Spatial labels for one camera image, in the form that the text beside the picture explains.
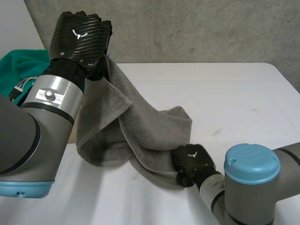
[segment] metal bolt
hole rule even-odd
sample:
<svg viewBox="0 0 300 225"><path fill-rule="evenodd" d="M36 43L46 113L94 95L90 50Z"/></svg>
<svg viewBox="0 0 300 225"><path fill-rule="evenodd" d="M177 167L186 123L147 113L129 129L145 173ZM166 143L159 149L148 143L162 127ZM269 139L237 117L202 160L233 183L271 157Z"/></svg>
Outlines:
<svg viewBox="0 0 300 225"><path fill-rule="evenodd" d="M45 92L45 97L48 101L53 101L55 100L55 95L54 95L54 92L51 91L51 90L48 90Z"/></svg>

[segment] gray wall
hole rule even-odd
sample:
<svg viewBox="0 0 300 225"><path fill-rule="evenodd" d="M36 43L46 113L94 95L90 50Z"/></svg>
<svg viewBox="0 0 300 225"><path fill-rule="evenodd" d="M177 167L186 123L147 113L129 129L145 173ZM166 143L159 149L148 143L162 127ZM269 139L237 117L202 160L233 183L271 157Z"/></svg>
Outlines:
<svg viewBox="0 0 300 225"><path fill-rule="evenodd" d="M0 0L0 32L0 59L14 49L44 48L23 0Z"/></svg>
<svg viewBox="0 0 300 225"><path fill-rule="evenodd" d="M25 0L46 48L63 11L111 20L116 62L267 62L300 91L299 0Z"/></svg>

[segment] green towel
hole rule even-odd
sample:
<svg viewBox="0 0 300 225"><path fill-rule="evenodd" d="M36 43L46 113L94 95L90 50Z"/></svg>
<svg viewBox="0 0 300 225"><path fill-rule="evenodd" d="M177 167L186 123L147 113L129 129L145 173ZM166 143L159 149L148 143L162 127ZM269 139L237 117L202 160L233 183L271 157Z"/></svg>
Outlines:
<svg viewBox="0 0 300 225"><path fill-rule="evenodd" d="M26 77L40 76L49 65L48 50L13 50L9 52L0 60L0 94L8 97L11 90L21 80ZM34 81L27 82L23 94Z"/></svg>

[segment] gray robot arm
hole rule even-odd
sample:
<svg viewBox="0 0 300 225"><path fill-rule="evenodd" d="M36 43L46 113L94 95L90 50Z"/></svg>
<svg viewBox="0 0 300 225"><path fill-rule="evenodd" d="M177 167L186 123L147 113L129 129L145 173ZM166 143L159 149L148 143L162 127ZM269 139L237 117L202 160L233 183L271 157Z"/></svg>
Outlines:
<svg viewBox="0 0 300 225"><path fill-rule="evenodd" d="M51 65L24 102L18 107L0 95L0 195L42 198L49 193L85 79L106 76L104 55L111 34L110 21L102 22L97 15L62 13L49 50Z"/></svg>
<svg viewBox="0 0 300 225"><path fill-rule="evenodd" d="M272 225L276 202L300 194L300 143L273 151L237 145L227 152L224 168L225 176L206 168L195 177L221 225Z"/></svg>

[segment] light blue cap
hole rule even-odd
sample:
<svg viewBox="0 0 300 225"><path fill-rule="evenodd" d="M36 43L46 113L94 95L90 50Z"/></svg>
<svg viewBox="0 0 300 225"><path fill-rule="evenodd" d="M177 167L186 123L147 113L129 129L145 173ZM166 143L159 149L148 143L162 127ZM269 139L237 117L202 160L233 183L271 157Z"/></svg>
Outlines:
<svg viewBox="0 0 300 225"><path fill-rule="evenodd" d="M224 170L235 182L258 185L273 180L280 172L274 151L259 144L238 144L225 156Z"/></svg>
<svg viewBox="0 0 300 225"><path fill-rule="evenodd" d="M18 198L44 198L54 181L25 182L0 180L0 196Z"/></svg>

